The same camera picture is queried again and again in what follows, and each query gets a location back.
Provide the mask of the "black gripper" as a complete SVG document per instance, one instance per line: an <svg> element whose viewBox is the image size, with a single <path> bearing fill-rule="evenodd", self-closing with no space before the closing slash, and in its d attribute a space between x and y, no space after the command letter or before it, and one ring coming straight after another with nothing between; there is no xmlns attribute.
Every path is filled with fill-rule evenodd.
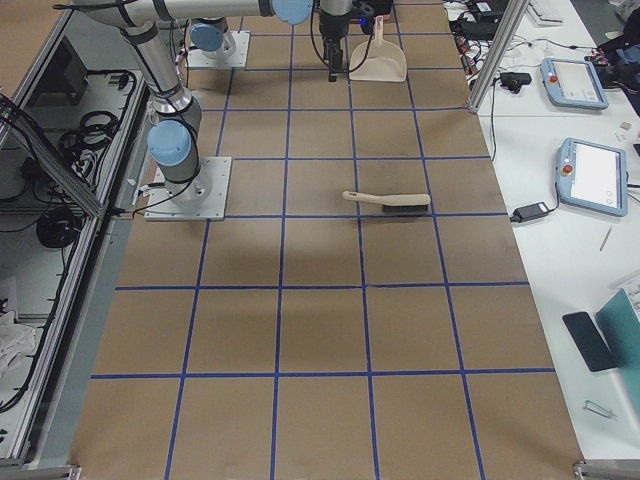
<svg viewBox="0 0 640 480"><path fill-rule="evenodd" d="M337 81L343 72L343 50L340 41L347 36L352 18L352 0L320 0L319 18L322 40L327 42L328 81Z"/></svg>

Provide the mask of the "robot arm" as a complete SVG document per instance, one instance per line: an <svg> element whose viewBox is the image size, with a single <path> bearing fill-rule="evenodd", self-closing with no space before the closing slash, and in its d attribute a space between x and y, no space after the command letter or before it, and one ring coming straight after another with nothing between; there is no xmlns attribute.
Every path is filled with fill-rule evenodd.
<svg viewBox="0 0 640 480"><path fill-rule="evenodd" d="M236 42L224 16L193 18L190 38L208 58L227 58L236 51Z"/></svg>
<svg viewBox="0 0 640 480"><path fill-rule="evenodd" d="M200 109L193 105L159 36L159 21L218 19L243 16L275 16L290 25L319 12L320 32L330 62L329 71L342 71L341 40L349 23L371 9L362 1L70 1L56 10L81 12L94 21L116 27L129 44L153 95L154 109L162 120L183 120L197 130Z"/></svg>

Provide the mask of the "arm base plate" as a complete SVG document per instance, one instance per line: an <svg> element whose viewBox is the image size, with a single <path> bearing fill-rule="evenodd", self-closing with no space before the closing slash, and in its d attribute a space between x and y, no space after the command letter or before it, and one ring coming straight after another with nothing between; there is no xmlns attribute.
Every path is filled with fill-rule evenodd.
<svg viewBox="0 0 640 480"><path fill-rule="evenodd" d="M192 30L187 56L194 70L244 68L248 58L249 31Z"/></svg>
<svg viewBox="0 0 640 480"><path fill-rule="evenodd" d="M165 185L164 175L157 167L154 181L164 185L151 191L152 206L143 211L144 217L149 221L222 221L231 170L231 157L201 157L199 175L185 192L172 198L181 188L172 183Z"/></svg>

